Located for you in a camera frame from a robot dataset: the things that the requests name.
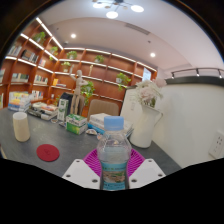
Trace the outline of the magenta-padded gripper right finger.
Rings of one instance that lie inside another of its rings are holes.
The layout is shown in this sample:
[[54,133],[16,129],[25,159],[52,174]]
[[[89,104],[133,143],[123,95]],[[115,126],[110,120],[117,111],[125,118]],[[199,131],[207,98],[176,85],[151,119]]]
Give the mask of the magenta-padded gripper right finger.
[[127,164],[127,175],[130,189],[146,186],[165,177],[165,173],[152,158],[145,159],[134,149],[131,150],[131,157]]

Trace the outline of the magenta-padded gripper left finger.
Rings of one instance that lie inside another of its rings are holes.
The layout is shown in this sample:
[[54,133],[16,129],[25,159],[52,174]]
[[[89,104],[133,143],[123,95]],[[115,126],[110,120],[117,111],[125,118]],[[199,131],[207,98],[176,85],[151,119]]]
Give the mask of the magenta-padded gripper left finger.
[[100,177],[82,159],[75,159],[62,178],[83,188],[100,188]]

